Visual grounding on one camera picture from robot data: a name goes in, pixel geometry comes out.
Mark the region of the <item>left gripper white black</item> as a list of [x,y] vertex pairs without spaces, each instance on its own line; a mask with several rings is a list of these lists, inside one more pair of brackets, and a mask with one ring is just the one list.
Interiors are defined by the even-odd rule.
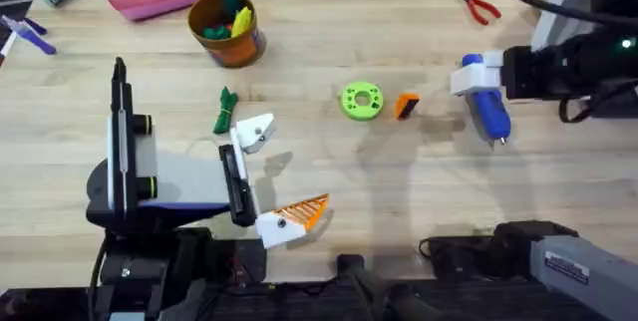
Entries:
[[154,234],[229,213],[255,225],[265,249],[305,237],[323,216],[329,193],[257,216],[245,157],[275,131],[266,113],[236,122],[214,158],[161,151],[154,130],[135,130],[124,114],[107,118],[106,157],[87,181],[88,222],[118,235]]

